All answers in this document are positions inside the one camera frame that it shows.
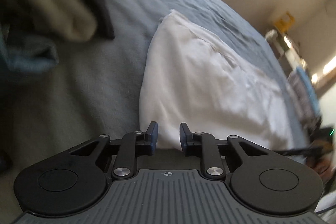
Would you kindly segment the light blue folded cloth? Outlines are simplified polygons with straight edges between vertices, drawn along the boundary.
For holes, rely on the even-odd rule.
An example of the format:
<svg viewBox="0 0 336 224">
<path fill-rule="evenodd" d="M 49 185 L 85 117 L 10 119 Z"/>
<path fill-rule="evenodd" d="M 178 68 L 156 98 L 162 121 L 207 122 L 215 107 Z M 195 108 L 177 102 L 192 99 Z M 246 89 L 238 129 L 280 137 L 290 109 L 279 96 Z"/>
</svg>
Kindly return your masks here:
<svg viewBox="0 0 336 224">
<path fill-rule="evenodd" d="M 314 90 L 313 85 L 311 84 L 311 80 L 309 76 L 307 75 L 306 71 L 303 70 L 302 67 L 296 67 L 295 69 L 296 73 L 298 74 L 301 82 L 303 83 L 303 86 L 305 88 L 305 91 L 307 93 L 308 101 L 310 103 L 310 106 L 313 110 L 313 113 L 315 116 L 321 115 L 321 109 L 319 105 L 319 101 L 317 98 L 317 94 Z"/>
</svg>

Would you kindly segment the grey bed blanket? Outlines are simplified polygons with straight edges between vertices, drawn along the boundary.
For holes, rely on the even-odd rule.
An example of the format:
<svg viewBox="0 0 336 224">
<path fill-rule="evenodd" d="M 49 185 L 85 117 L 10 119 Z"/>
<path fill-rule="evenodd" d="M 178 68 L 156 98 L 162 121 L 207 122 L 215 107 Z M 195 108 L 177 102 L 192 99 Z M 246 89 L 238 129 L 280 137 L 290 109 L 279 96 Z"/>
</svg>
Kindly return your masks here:
<svg viewBox="0 0 336 224">
<path fill-rule="evenodd" d="M 13 168 L 1 175 L 1 223 L 21 214 L 13 192 L 25 167 L 92 137 L 120 138 L 139 128 L 139 94 L 147 50 L 159 21 L 177 10 L 216 34 L 277 81 L 286 77 L 270 46 L 221 0 L 106 0 L 115 38 L 56 42 L 58 65 L 44 76 L 1 84 L 1 149 Z"/>
</svg>

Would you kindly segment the white green side table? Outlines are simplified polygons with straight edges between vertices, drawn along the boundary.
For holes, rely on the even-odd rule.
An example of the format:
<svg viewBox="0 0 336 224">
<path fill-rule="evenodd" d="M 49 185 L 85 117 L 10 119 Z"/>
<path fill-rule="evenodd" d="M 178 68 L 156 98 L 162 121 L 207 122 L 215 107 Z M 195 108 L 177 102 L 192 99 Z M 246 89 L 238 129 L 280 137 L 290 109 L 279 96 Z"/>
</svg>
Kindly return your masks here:
<svg viewBox="0 0 336 224">
<path fill-rule="evenodd" d="M 294 42 L 288 36 L 277 32 L 277 36 L 272 43 L 275 56 L 278 59 L 284 73 L 288 76 L 296 67 L 307 69 L 306 61 L 299 55 L 294 47 Z"/>
</svg>

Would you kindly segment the white footboard bedpost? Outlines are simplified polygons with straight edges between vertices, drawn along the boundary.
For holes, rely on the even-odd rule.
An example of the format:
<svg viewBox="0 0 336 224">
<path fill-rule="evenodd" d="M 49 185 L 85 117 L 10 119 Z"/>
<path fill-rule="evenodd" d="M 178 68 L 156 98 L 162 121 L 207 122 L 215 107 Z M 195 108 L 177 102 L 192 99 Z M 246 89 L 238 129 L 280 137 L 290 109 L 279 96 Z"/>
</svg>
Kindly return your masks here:
<svg viewBox="0 0 336 224">
<path fill-rule="evenodd" d="M 265 39 L 269 44 L 272 44 L 272 43 L 276 42 L 277 38 L 278 38 L 278 32 L 275 29 L 269 30 L 265 34 Z"/>
</svg>

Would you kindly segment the yellow cardboard box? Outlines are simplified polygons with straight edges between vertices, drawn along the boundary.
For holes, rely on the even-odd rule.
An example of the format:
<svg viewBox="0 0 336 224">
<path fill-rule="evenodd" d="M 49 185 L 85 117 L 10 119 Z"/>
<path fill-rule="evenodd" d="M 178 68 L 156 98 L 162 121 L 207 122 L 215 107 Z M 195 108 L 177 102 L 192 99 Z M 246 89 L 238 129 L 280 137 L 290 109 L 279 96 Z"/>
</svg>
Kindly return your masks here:
<svg viewBox="0 0 336 224">
<path fill-rule="evenodd" d="M 290 12 L 286 12 L 274 21 L 273 26 L 281 33 L 286 33 L 295 23 L 295 18 Z"/>
</svg>

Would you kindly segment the teal pillow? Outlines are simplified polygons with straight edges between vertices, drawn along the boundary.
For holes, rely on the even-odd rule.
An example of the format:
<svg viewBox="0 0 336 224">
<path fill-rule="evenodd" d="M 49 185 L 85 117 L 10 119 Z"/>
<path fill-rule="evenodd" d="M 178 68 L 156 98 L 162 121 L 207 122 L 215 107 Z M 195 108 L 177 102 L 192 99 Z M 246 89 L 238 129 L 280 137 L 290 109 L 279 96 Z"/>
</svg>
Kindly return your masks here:
<svg viewBox="0 0 336 224">
<path fill-rule="evenodd" d="M 1 81 L 26 83 L 58 65 L 56 45 L 47 37 L 1 26 Z"/>
</svg>

